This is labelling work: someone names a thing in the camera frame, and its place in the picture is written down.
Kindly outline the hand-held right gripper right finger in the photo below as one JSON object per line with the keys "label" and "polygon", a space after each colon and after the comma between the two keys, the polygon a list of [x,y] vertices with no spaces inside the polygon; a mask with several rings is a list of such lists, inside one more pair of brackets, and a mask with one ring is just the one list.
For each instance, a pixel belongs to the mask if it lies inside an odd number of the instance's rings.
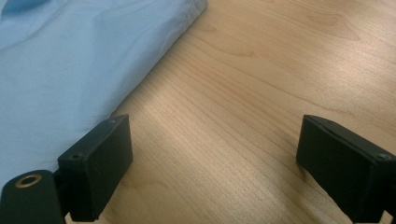
{"label": "hand-held right gripper right finger", "polygon": [[296,160],[354,223],[396,224],[396,155],[342,125],[305,115]]}

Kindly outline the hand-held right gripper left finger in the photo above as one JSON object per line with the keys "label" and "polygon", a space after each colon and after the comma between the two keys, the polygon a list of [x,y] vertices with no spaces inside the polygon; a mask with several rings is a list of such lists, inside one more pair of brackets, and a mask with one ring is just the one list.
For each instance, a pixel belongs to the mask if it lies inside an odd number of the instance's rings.
{"label": "hand-held right gripper left finger", "polygon": [[58,164],[62,180],[71,187],[71,218],[98,219],[132,161],[127,115],[102,121],[67,149]]}

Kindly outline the light blue button-up shirt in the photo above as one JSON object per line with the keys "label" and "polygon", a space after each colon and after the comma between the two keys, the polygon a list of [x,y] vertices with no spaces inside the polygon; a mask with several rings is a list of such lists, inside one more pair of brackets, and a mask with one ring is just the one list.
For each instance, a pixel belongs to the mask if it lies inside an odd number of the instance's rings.
{"label": "light blue button-up shirt", "polygon": [[110,117],[208,0],[0,0],[0,190]]}

